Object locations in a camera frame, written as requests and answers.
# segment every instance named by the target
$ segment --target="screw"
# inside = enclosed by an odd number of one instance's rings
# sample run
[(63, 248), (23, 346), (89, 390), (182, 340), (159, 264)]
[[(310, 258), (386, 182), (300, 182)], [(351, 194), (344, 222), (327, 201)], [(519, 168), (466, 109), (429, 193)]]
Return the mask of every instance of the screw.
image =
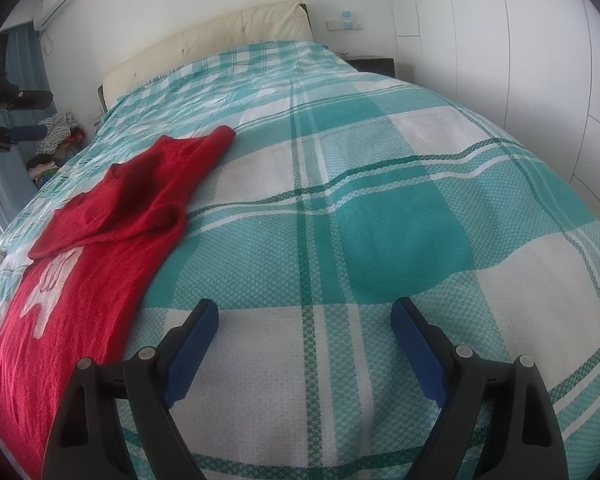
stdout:
[(82, 359), (80, 359), (78, 361), (78, 364), (76, 366), (78, 367), (79, 370), (86, 370), (87, 368), (89, 368), (91, 366), (91, 358), (83, 357)]
[(456, 347), (456, 354), (464, 359), (468, 359), (474, 354), (474, 351), (471, 350), (467, 345), (458, 345)]
[(528, 355), (521, 355), (520, 356), (520, 364), (527, 367), (527, 368), (532, 368), (534, 364), (536, 364), (534, 362), (534, 360), (529, 357)]
[(138, 357), (141, 358), (142, 361), (148, 361), (149, 359), (152, 359), (154, 355), (155, 348), (152, 346), (145, 346), (138, 352)]

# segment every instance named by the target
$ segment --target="blue gripper pad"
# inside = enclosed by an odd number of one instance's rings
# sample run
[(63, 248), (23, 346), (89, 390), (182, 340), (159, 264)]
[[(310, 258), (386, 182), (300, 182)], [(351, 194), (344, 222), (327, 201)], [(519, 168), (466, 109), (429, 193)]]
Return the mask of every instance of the blue gripper pad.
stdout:
[(448, 397), (445, 389), (445, 370), (400, 300), (391, 309), (391, 328), (398, 345), (416, 375), (422, 393), (435, 400), (440, 409)]
[(218, 306), (210, 301), (167, 369), (162, 400), (171, 409), (189, 391), (206, 350), (218, 330)]

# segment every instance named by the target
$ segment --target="white wall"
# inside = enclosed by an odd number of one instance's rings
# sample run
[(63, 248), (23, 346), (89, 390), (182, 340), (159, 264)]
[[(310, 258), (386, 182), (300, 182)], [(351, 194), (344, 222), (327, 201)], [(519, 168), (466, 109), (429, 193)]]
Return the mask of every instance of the white wall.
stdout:
[[(97, 88), (118, 63), (193, 23), (224, 12), (277, 0), (74, 0), (47, 29), (54, 43), (45, 57), (56, 107), (86, 123), (99, 115)], [(317, 43), (334, 52), (397, 53), (391, 0), (302, 0)], [(363, 30), (329, 32), (328, 18), (350, 10)]]

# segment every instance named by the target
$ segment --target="pile of clothes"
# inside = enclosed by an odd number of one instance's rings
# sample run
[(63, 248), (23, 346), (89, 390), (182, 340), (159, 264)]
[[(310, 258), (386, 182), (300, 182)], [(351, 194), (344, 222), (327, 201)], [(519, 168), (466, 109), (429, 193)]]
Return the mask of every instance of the pile of clothes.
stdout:
[(80, 152), (85, 133), (71, 114), (57, 113), (38, 124), (46, 126), (47, 134), (36, 141), (36, 156), (27, 163), (27, 171), (40, 189)]

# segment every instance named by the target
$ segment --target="wall socket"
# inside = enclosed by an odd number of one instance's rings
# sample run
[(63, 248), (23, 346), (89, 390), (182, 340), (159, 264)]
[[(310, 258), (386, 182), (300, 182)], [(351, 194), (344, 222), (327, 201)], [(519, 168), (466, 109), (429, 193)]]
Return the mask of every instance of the wall socket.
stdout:
[(364, 28), (364, 25), (361, 18), (338, 18), (337, 20), (327, 20), (327, 28), (329, 30), (360, 30)]

